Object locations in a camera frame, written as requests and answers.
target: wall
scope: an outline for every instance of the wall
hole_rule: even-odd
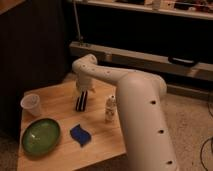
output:
[[[0,15],[0,129],[18,139],[24,91],[70,70],[60,0],[30,0]]]

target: blue sponge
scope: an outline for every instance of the blue sponge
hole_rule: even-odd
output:
[[[74,140],[79,142],[81,147],[83,147],[91,140],[91,135],[82,129],[80,124],[70,130],[70,135]]]

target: screw hole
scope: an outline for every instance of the screw hole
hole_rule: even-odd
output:
[[[164,130],[161,129],[161,130],[158,131],[158,133],[159,133],[159,134],[163,134],[163,133],[164,133]]]
[[[154,105],[154,104],[156,104],[156,101],[152,100],[150,103]]]
[[[166,164],[171,165],[173,162],[172,161],[168,161],[166,162]]]

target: green bowl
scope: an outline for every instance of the green bowl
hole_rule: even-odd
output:
[[[42,156],[54,149],[60,138],[59,124],[50,118],[40,119],[27,127],[22,136],[26,154]]]

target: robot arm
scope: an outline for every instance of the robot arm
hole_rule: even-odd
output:
[[[116,102],[130,166],[134,171],[178,171],[160,98],[164,80],[154,74],[97,65],[89,54],[73,62],[80,91],[91,88],[92,77],[116,86]]]

